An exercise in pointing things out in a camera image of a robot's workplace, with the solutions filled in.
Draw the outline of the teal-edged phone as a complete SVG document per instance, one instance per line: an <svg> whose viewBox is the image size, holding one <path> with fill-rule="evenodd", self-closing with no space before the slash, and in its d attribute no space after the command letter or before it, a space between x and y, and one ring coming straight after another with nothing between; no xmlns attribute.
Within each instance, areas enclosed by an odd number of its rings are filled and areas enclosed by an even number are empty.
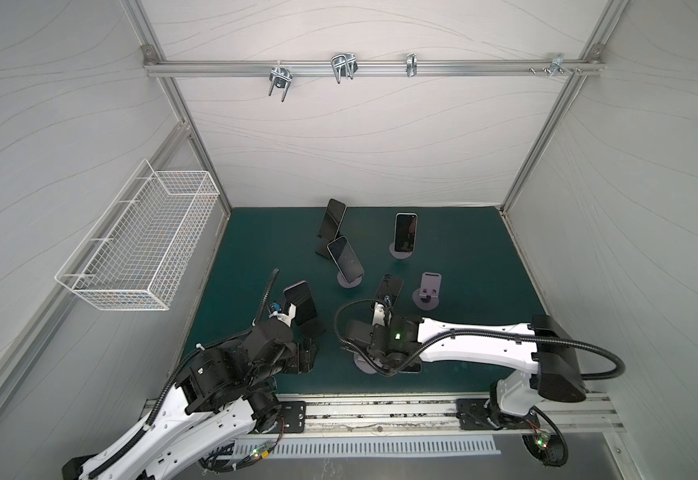
<svg viewBox="0 0 698 480"><path fill-rule="evenodd" d="M417 359L404 367L399 367L397 372L404 374L417 374L422 371L422 362Z"/></svg>

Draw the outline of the pink-edged phone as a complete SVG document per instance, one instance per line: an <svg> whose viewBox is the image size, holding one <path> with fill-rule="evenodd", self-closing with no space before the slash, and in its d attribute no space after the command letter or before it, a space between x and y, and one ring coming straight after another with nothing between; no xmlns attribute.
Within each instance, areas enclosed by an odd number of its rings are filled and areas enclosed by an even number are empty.
<svg viewBox="0 0 698 480"><path fill-rule="evenodd" d="M404 280L392 274L384 274L376 290L377 301L394 307L403 290Z"/></svg>

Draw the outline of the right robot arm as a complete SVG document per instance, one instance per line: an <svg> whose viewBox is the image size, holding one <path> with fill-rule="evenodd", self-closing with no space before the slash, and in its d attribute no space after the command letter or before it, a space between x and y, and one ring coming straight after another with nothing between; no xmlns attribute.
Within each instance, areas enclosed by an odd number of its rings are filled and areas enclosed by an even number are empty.
<svg viewBox="0 0 698 480"><path fill-rule="evenodd" d="M587 382L614 379L626 371L618 355L570 338L547 315L528 323L484 326L396 315L378 307L372 322L352 320L335 330L363 368L386 377L418 373L424 364L436 362L511 369L486 400L458 410L459 418L490 430L526 425L544 400L580 403L587 398Z"/></svg>

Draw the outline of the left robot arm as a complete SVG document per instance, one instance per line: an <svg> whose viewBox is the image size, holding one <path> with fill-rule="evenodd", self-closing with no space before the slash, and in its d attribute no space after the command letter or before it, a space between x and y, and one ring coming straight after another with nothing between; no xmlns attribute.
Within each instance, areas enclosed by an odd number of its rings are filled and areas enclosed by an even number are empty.
<svg viewBox="0 0 698 480"><path fill-rule="evenodd" d="M312 370L316 343L279 319L209 345L184 359L149 413L98 454L75 457L65 479L173 479L249 433L287 432L278 374Z"/></svg>

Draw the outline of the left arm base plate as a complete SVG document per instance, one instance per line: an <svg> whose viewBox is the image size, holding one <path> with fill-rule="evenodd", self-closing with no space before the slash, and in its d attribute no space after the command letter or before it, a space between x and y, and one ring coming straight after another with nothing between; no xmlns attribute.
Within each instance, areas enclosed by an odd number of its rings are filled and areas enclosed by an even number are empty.
<svg viewBox="0 0 698 480"><path fill-rule="evenodd" d="M305 401L287 401L281 404L274 423L265 430L267 434L301 434L306 428Z"/></svg>

